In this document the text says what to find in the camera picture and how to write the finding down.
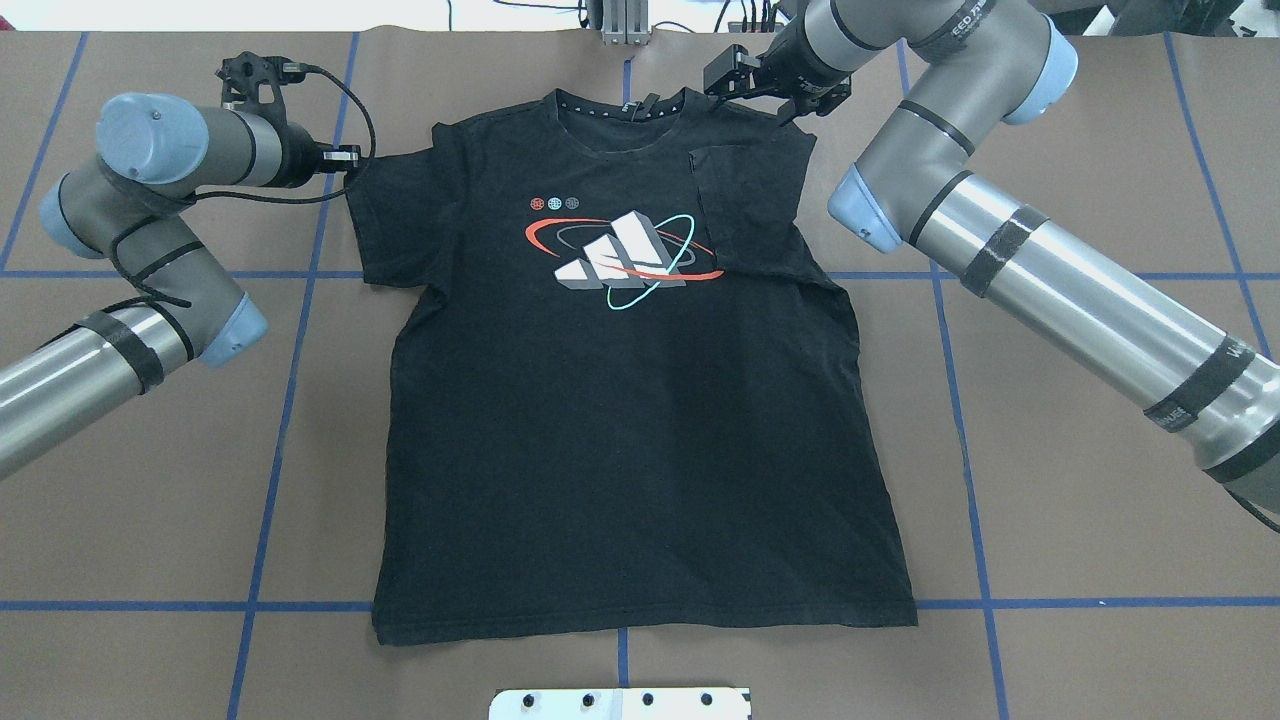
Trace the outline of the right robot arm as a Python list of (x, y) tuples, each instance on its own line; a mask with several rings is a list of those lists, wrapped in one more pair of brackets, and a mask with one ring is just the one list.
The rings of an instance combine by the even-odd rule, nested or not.
[(968, 170), (1001, 123), (1061, 99), (1078, 55), (1027, 1), (810, 1), (758, 85), (801, 114), (899, 41), (925, 72), (829, 197), (883, 252), (910, 245), (1181, 437), (1247, 509), (1277, 511), (1277, 366), (1044, 213)]

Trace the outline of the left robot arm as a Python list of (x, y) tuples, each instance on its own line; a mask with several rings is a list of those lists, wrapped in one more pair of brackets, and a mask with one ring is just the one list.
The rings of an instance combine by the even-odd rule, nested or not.
[(319, 143), (247, 102), (198, 108), (170, 94), (105, 102), (97, 151), (40, 204), (50, 238), (104, 259), (134, 291), (3, 370), (3, 475), (200, 360), (220, 366), (257, 343), (268, 320), (184, 223), (200, 190), (294, 188), (365, 163), (356, 145)]

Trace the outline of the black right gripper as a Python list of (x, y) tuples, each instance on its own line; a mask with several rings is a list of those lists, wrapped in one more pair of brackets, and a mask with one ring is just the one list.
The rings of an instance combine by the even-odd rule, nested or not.
[(800, 26), (783, 28), (760, 63), (760, 90), (783, 100), (780, 126), (810, 114), (827, 117), (851, 96), (851, 74), (820, 60)]

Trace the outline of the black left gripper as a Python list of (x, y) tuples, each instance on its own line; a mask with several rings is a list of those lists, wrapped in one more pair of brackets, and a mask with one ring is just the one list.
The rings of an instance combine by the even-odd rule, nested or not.
[(298, 188), (320, 170), (357, 170), (364, 165), (358, 145), (317, 142), (302, 126), (276, 128), (282, 159), (269, 188)]

